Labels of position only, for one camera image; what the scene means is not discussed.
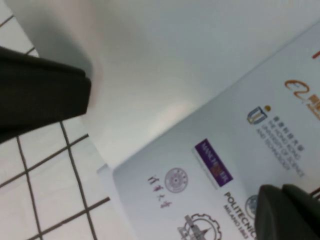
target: dark object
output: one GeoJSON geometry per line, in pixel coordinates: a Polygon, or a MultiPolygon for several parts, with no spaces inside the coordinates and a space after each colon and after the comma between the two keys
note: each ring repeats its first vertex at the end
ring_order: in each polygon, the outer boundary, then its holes
{"type": "Polygon", "coordinates": [[[294,185],[263,185],[255,230],[258,240],[320,240],[320,203],[294,185]]]}
{"type": "Polygon", "coordinates": [[[0,47],[0,143],[85,114],[90,90],[81,69],[0,47]]]}

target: circular seal logo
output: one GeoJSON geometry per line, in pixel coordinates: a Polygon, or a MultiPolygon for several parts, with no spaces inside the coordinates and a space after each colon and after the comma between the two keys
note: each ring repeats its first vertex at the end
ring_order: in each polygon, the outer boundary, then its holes
{"type": "Polygon", "coordinates": [[[173,168],[165,175],[164,184],[170,192],[181,193],[188,185],[188,175],[181,168],[173,168]]]}
{"type": "Polygon", "coordinates": [[[245,202],[245,211],[246,214],[252,219],[256,217],[256,210],[257,210],[257,202],[258,202],[258,195],[253,195],[248,198],[245,202]]]}
{"type": "Polygon", "coordinates": [[[220,225],[208,214],[185,216],[186,223],[178,227],[182,240],[221,240],[220,225]]]}

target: white tile floor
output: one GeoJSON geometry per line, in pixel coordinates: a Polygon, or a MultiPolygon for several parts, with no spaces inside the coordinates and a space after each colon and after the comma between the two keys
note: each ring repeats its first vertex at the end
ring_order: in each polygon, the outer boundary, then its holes
{"type": "MultiPolygon", "coordinates": [[[[3,0],[0,46],[38,56],[3,0]]],[[[104,163],[77,117],[1,144],[0,239],[133,239],[98,179],[104,163]]]]}

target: purple logo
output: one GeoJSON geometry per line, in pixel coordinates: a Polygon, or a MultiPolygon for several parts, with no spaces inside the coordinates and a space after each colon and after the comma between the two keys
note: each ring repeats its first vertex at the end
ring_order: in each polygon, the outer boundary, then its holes
{"type": "Polygon", "coordinates": [[[188,185],[188,175],[181,168],[173,168],[165,175],[164,184],[172,193],[181,193],[188,185]]]}
{"type": "Polygon", "coordinates": [[[208,139],[196,145],[195,149],[220,187],[233,180],[233,177],[210,145],[208,139]]]}

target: floor tile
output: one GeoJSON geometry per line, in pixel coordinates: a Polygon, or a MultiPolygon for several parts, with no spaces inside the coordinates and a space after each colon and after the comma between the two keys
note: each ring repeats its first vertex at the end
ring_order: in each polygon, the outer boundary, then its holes
{"type": "Polygon", "coordinates": [[[0,184],[25,170],[17,139],[13,138],[0,145],[0,184]]]}
{"type": "Polygon", "coordinates": [[[11,19],[0,28],[0,46],[22,53],[32,48],[30,40],[16,18],[11,19]]]}
{"type": "Polygon", "coordinates": [[[72,146],[71,150],[87,205],[91,206],[108,196],[106,188],[97,174],[97,170],[105,164],[105,161],[90,138],[86,138],[72,146]]]}
{"type": "Polygon", "coordinates": [[[26,176],[0,188],[0,238],[25,240],[38,234],[26,176]]]}
{"type": "Polygon", "coordinates": [[[28,132],[20,141],[28,168],[67,145],[59,123],[28,132]]]}
{"type": "Polygon", "coordinates": [[[80,117],[68,119],[63,122],[63,125],[68,135],[69,143],[72,143],[87,134],[86,128],[81,122],[80,117]]]}
{"type": "Polygon", "coordinates": [[[133,240],[134,237],[124,225],[114,209],[112,202],[104,203],[103,205],[90,211],[94,230],[98,240],[116,239],[116,240],[133,240]]]}
{"type": "Polygon", "coordinates": [[[45,234],[43,240],[93,240],[87,215],[84,214],[45,234]]]}
{"type": "Polygon", "coordinates": [[[3,0],[0,0],[0,24],[11,16],[11,11],[3,0]]]}
{"type": "Polygon", "coordinates": [[[84,209],[68,151],[62,152],[29,174],[42,230],[84,209]]]}

